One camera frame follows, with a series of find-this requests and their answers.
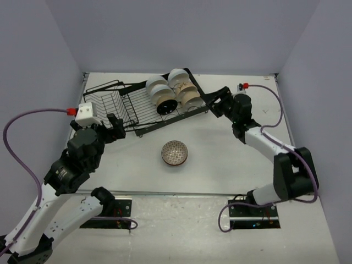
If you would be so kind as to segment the tan bowl white inside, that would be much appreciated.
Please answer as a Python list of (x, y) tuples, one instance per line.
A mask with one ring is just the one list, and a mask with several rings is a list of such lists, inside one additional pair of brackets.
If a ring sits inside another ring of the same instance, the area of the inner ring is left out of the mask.
[(188, 111), (193, 107), (201, 107), (203, 105), (203, 100), (198, 92), (187, 92), (181, 99), (181, 105), (184, 111)]

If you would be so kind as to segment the tan bowl with branch motif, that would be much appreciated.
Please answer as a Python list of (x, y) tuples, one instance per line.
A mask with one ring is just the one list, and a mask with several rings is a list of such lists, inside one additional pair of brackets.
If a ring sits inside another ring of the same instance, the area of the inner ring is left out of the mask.
[(175, 94), (177, 100), (180, 102), (183, 96), (190, 91), (197, 92), (197, 87), (192, 82), (183, 82), (177, 85), (175, 89)]

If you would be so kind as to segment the black glazed tan bowl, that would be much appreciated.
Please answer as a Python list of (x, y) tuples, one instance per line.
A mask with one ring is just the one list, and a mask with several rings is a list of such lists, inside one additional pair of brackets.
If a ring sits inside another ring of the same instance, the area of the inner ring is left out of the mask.
[(157, 113), (167, 115), (176, 110), (178, 101), (171, 96), (161, 96), (156, 103)]

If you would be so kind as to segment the brown lattice patterned bowl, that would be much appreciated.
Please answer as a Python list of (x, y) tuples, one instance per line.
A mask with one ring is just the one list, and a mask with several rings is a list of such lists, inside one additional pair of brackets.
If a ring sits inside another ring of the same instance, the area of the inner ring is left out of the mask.
[(188, 148), (183, 142), (172, 140), (163, 145), (161, 149), (161, 157), (163, 161), (175, 164), (187, 160)]

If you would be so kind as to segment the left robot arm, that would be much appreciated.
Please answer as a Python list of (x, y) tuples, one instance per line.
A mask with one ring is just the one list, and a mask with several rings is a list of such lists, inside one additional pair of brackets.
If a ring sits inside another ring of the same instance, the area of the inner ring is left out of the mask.
[(99, 119), (71, 121), (74, 136), (51, 165), (43, 184), (37, 186), (36, 200), (20, 223), (1, 236), (1, 254), (10, 256), (8, 263), (45, 263), (68, 234), (91, 219), (107, 219), (114, 211), (115, 197), (98, 187), (69, 216), (55, 219), (59, 209), (99, 167), (105, 145), (125, 138), (123, 120), (114, 114), (107, 118), (110, 128)]

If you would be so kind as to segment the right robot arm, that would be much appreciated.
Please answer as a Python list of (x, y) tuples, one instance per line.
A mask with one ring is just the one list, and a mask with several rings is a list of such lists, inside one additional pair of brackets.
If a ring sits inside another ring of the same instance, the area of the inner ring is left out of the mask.
[(247, 193), (247, 213), (258, 216), (265, 206), (290, 200), (302, 202), (301, 196), (307, 194), (313, 194), (310, 202), (315, 202), (319, 183), (311, 152), (305, 147), (287, 145), (264, 131), (265, 126), (252, 118), (251, 97), (245, 93), (249, 86), (239, 84), (235, 94), (226, 86), (212, 93), (200, 93), (217, 118), (225, 116), (231, 121), (233, 134), (238, 140), (273, 164), (273, 181)]

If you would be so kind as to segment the white bowl back right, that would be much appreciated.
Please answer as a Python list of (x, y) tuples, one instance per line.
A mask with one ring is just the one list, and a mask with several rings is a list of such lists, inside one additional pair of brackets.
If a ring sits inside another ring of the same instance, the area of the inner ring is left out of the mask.
[(168, 75), (168, 85), (174, 88), (178, 84), (188, 82), (189, 74), (184, 69), (173, 69)]

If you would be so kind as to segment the white bowl middle left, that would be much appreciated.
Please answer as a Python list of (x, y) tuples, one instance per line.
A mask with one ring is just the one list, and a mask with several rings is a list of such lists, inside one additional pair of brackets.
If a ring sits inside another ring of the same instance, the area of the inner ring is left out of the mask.
[(157, 103), (157, 101), (162, 96), (170, 96), (171, 98), (175, 97), (175, 94), (174, 94), (173, 90), (168, 85), (165, 85), (165, 84), (155, 85), (151, 89), (149, 95), (150, 95), (151, 102), (154, 105)]

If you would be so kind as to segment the white bowl back left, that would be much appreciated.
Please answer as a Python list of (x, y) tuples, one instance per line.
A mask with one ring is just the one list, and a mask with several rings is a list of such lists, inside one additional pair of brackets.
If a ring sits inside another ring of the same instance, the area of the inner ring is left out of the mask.
[(153, 75), (149, 77), (145, 85), (147, 93), (150, 94), (153, 87), (159, 84), (168, 85), (168, 81), (160, 75)]

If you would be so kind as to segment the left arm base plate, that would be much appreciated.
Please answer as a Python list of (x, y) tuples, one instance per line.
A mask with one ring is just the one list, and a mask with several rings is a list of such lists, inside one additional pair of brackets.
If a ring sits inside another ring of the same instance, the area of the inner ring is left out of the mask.
[[(111, 209), (104, 209), (99, 217), (123, 217), (130, 218), (132, 209), (132, 199), (115, 199)], [(80, 229), (125, 229), (131, 230), (134, 223), (125, 220), (88, 220), (80, 226)]]

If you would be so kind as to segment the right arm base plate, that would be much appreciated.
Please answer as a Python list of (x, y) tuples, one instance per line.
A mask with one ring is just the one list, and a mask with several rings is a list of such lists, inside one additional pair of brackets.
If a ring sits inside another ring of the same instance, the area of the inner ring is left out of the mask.
[(228, 212), (229, 224), (232, 230), (281, 228), (276, 206), (263, 208), (230, 206)]

